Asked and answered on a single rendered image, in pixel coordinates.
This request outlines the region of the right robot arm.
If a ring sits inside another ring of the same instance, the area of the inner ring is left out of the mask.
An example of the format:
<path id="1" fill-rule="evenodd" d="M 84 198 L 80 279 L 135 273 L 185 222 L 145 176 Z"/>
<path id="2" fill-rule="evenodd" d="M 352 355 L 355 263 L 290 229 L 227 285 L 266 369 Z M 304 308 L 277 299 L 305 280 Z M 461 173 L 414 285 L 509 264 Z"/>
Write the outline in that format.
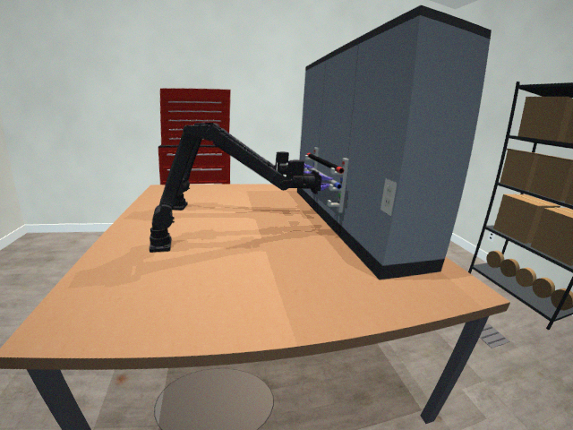
<path id="1" fill-rule="evenodd" d="M 167 182 L 160 199 L 161 203 L 156 207 L 153 221 L 151 222 L 150 253 L 170 251 L 169 246 L 172 242 L 172 237 L 170 236 L 170 233 L 168 233 L 167 229 L 172 225 L 172 222 L 175 222 L 175 217 L 172 215 L 172 209 L 174 209 L 175 199 L 182 183 L 189 158 L 192 154 L 193 146 L 198 137 L 207 141 L 215 141 L 213 142 L 214 145 L 246 165 L 249 169 L 262 176 L 282 191 L 285 191 L 288 188 L 303 188 L 305 184 L 303 176 L 313 176 L 312 173 L 304 173 L 304 160 L 300 159 L 289 160 L 286 176 L 283 176 L 277 172 L 277 170 L 258 159 L 225 134 L 221 133 L 224 135 L 223 138 L 214 126 L 187 125 L 183 130 L 183 135 L 176 150 Z"/>

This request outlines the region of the black metal bar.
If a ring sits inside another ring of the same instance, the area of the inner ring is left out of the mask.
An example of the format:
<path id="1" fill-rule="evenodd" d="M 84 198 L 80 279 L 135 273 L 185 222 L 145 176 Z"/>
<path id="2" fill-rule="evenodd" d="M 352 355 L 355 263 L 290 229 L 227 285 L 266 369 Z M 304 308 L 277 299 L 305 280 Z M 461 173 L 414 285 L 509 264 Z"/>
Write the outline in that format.
<path id="1" fill-rule="evenodd" d="M 319 163 L 322 162 L 323 165 L 325 164 L 325 165 L 326 165 L 327 167 L 329 167 L 329 168 L 334 168 L 335 171 L 337 171 L 337 172 L 340 173 L 340 174 L 343 174 L 343 173 L 344 173 L 344 169 L 343 169 L 342 167 L 339 167 L 339 166 L 337 166 L 337 165 L 335 165 L 335 164 L 333 164 L 333 163 L 328 162 L 328 161 L 325 160 L 325 159 L 321 159 L 321 158 L 319 158 L 319 157 L 317 157 L 317 156 L 315 156 L 315 155 L 312 155 L 311 153 L 307 153 L 307 155 L 308 155 L 308 158 L 310 158 L 310 159 L 314 159 L 315 161 L 317 161 L 317 162 L 319 162 Z"/>

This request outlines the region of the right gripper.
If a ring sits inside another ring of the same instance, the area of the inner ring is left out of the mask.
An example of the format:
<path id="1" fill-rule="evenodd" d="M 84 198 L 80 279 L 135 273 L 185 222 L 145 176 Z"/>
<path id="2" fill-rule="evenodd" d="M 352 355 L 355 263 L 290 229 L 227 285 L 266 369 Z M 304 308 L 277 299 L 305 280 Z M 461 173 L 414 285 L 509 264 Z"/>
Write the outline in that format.
<path id="1" fill-rule="evenodd" d="M 304 186 L 303 188 L 313 188 L 311 191 L 314 194 L 318 194 L 317 191 L 322 191 L 329 187 L 329 184 L 322 184 L 321 180 L 334 180 L 334 178 L 323 177 L 320 172 L 312 171 L 313 176 L 303 176 L 304 178 Z M 319 180 L 318 180 L 319 179 Z M 328 186 L 322 186 L 328 185 Z"/>

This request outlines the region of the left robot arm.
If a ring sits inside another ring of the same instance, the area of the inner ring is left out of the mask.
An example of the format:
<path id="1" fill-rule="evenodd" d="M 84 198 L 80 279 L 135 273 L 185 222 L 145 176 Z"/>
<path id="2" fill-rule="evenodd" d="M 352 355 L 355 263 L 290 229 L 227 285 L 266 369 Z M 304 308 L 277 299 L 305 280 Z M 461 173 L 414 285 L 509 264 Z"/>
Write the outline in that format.
<path id="1" fill-rule="evenodd" d="M 276 165 L 273 165 L 272 163 L 270 163 L 268 160 L 266 160 L 265 158 L 263 158 L 262 156 L 260 156 L 259 154 L 257 154 L 256 152 L 254 152 L 253 150 L 251 150 L 249 147 L 247 147 L 245 144 L 243 144 L 242 142 L 240 142 L 239 140 L 237 140 L 233 135 L 231 135 L 230 133 L 228 133 L 225 129 L 221 128 L 218 124 L 214 124 L 214 123 L 195 123 L 194 125 L 211 125 L 211 126 L 216 126 L 217 130 L 219 133 L 224 133 L 227 137 L 229 137 L 231 140 L 234 140 L 236 143 L 238 143 L 240 146 L 242 146 L 243 148 L 245 148 L 246 150 L 248 150 L 249 152 L 251 152 L 253 155 L 255 155 L 258 159 L 262 160 L 263 162 L 265 162 L 267 165 L 269 165 L 270 167 L 275 167 L 274 169 L 277 170 L 277 172 L 279 172 L 282 175 L 286 175 L 287 174 L 287 165 L 284 163 L 288 163 L 288 157 L 289 157 L 289 152 L 285 152 L 285 151 L 278 151 L 277 152 L 277 156 L 276 156 Z M 176 196 L 175 199 L 175 206 L 174 209 L 172 209 L 172 211 L 183 211 L 184 208 L 188 205 L 188 202 L 185 201 L 184 198 L 184 194 L 183 192 L 188 191 L 188 189 L 190 189 L 190 182 L 189 182 L 189 177 L 192 171 L 192 166 L 193 163 L 195 161 L 197 152 L 200 148 L 201 145 L 201 141 L 202 138 L 198 137 L 197 141 L 192 149 L 192 154 L 191 157 L 189 159 L 189 162 L 187 164 L 186 170 L 184 172 L 184 177 L 182 180 L 182 183 L 180 185 L 178 194 Z M 278 163 L 278 169 L 277 169 L 277 163 Z M 272 167 L 272 168 L 273 168 Z M 184 182 L 185 181 L 185 182 Z M 182 195 L 181 195 L 182 194 Z"/>

